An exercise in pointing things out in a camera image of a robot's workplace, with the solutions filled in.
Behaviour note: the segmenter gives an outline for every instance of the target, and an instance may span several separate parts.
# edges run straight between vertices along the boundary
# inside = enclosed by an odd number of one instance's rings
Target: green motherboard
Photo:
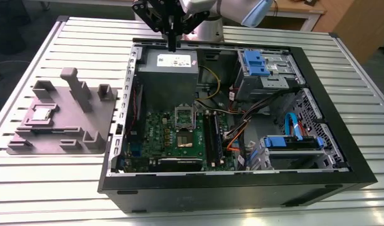
[[[138,158],[198,158],[202,160],[201,171],[234,170],[233,156],[225,156],[224,164],[220,166],[208,164],[204,140],[204,113],[196,113],[194,117],[196,119],[192,120],[186,113],[178,114],[178,123],[194,122],[194,129],[182,131],[182,129],[176,130],[174,127],[174,112],[148,112]],[[222,134],[224,131],[228,131],[226,115],[220,113],[217,119],[220,133]],[[138,166],[138,169],[133,168],[128,169],[128,171],[146,171],[146,167],[142,164]]]

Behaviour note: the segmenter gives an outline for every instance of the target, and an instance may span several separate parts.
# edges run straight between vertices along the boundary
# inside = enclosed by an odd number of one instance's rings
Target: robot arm
[[[168,51],[174,52],[181,35],[189,34],[210,14],[254,27],[272,2],[273,0],[137,0],[132,10],[152,31],[161,32]]]

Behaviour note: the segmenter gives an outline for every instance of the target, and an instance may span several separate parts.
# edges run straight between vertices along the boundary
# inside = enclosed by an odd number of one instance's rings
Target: workbench
[[[226,42],[304,49],[378,180],[362,190],[344,192],[308,207],[124,214],[96,192],[101,154],[6,154],[6,144],[34,96],[34,82],[50,80],[55,86],[67,86],[58,78],[59,71],[75,67],[89,87],[105,83],[120,89],[134,37],[160,35],[137,21],[59,17],[55,22],[0,112],[0,223],[384,225],[384,96],[340,39],[326,33],[224,27]]]

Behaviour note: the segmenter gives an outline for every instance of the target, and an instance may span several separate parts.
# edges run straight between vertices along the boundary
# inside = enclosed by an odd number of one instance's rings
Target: gray component tray
[[[89,90],[88,101],[92,111],[86,113],[82,112],[78,103],[73,99],[69,87],[54,87],[47,90],[50,98],[38,99],[34,97],[21,121],[21,126],[7,144],[7,154],[100,154],[104,152],[117,89],[110,89],[112,100],[109,101],[100,101],[98,88],[89,88]],[[47,125],[47,123],[25,125],[34,122],[30,120],[35,112],[34,109],[53,109],[54,105],[57,107],[49,114],[53,121],[51,125]]]

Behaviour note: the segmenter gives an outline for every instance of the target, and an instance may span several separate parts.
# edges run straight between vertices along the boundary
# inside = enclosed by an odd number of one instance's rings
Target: floor
[[[102,15],[109,15],[108,18],[113,19],[133,19],[130,9],[125,7],[51,3],[50,10],[43,12],[38,2],[23,1],[23,3],[31,18],[31,23],[19,28],[21,35],[26,41],[26,49],[13,56],[0,54],[0,62],[6,60],[31,60],[58,15],[94,18],[105,18]],[[2,76],[0,81],[0,110],[21,78],[26,66],[27,63],[25,62],[0,64],[0,74]],[[374,53],[362,67],[378,86],[378,89],[384,93],[384,54],[381,51]]]

